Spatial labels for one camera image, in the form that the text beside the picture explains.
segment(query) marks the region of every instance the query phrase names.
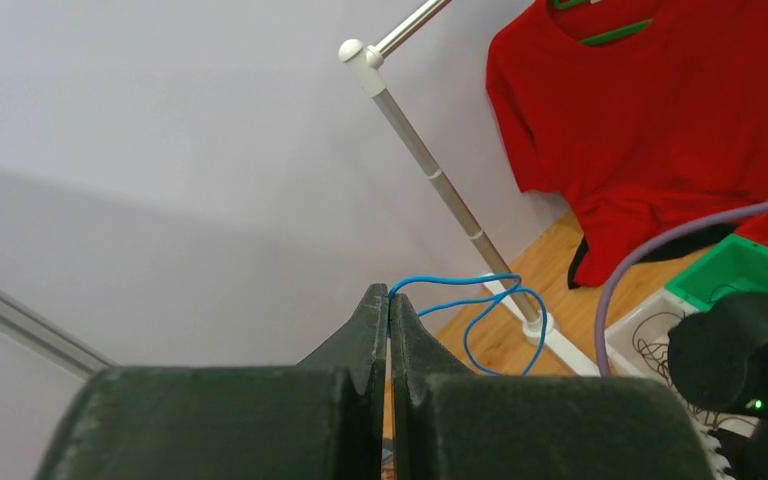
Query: black cable tangle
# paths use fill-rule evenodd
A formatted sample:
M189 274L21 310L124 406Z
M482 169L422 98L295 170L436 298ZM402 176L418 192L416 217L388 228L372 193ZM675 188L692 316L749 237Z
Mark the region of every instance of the black cable tangle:
M718 287L715 287L714 290L711 292L712 298L716 293L716 291L721 287L730 287L730 288L733 288L735 291L739 291L738 289L736 289L731 285L720 285ZM646 317L642 322L640 322L637 328L634 329L634 333L631 334L631 344L634 350L643 358L643 361L646 362L646 366L648 366L650 370L652 370L659 377L661 377L661 379L663 379L664 382L666 382L668 387L670 387L671 389L673 389L673 391L675 391L672 378L670 377L669 364L667 362L667 352L668 352L669 344L663 343L663 342L649 343L642 338L638 338L640 329L643 328L643 326L646 323L652 321L655 318L660 317L661 315L670 315L675 318L678 318L679 320L684 318L681 315L678 315L673 312L659 312L654 315L650 315L649 317ZM743 418L739 418L735 416L728 416L728 417L722 416L720 413L711 412L708 410L702 410L699 407L695 407L691 405L687 400L684 400L684 398L682 398L682 401L687 411L690 412L694 418L699 419L699 421L702 422L707 427L719 428L719 426L722 425L723 422L725 422L726 420L740 420L742 422L752 425L750 422L748 422Z

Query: blue cable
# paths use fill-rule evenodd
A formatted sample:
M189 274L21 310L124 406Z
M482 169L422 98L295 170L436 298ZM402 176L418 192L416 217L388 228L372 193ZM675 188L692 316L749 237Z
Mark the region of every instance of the blue cable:
M540 357L540 354L543 352L543 347L546 343L546 326L549 322L546 314L546 311L547 311L546 304L543 302L543 299L540 298L540 295L538 295L537 292L535 292L534 290L520 286L522 283L522 277L520 277L519 275L498 274L498 275L488 275L485 277L473 277L473 278L445 278L445 277L431 277L431 276L408 277L398 282L396 285L393 286L393 288L390 289L390 299L392 300L393 297L396 295L396 292L398 292L401 288L411 283L423 282L423 283L436 283L441 285L476 285L476 284L481 284L481 283L485 283L493 280L514 280L514 285L509 287L505 291L497 293L495 295L490 295L487 297L479 297L479 298L469 298L469 299L457 300L454 302L443 303L440 305L435 305L433 307L429 307L420 311L419 313L417 313L417 316L421 317L431 312L436 312L438 310L443 310L446 308L456 307L460 305L491 302L490 305L487 308L485 308L483 312L478 314L478 316L472 319L472 321L470 321L469 324L467 325L466 330L464 330L463 346L464 346L464 351L466 352L467 358L469 358L470 362L472 362L472 364L475 365L475 368L490 375L504 375L503 373L497 372L495 370L487 368L484 365L481 365L480 363L478 363L478 360L475 359L475 357L472 355L472 351L470 351L469 349L469 342L468 342L469 333L472 331L473 327L475 327L475 325L479 321L481 321L481 319L487 316L487 314L490 313L494 308L496 308L497 305L502 303L502 300L507 298L512 293L527 293L533 296L537 300L537 303L540 305L540 312L542 314L542 326L540 328L540 341L537 343L537 350L534 352L534 356L531 358L531 361L528 362L528 366L526 366L525 369L522 371L522 375L527 375L528 372L531 371L531 369L534 367L534 364L537 362L537 359Z

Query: purple cable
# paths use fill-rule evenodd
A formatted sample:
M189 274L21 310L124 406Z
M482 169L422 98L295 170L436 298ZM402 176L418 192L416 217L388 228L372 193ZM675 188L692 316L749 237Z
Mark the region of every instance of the purple cable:
M765 213L768 213L768 202L708 215L707 217L687 222L672 230L667 230L637 247L637 249L625 257L617 266L616 270L614 270L614 273L611 274L611 277L608 278L608 281L605 282L602 296L599 297L599 306L596 307L596 321L593 328L594 338L596 340L596 363L599 365L599 374L603 377L611 376L611 365L608 362L608 346L605 343L605 321L608 316L608 305L611 303L611 296L614 294L617 284L620 283L620 279L632 265L646 256L647 253L655 250L670 240L674 240L678 237L695 232L696 230L718 223L733 222L744 217L754 217L755 215L763 215Z

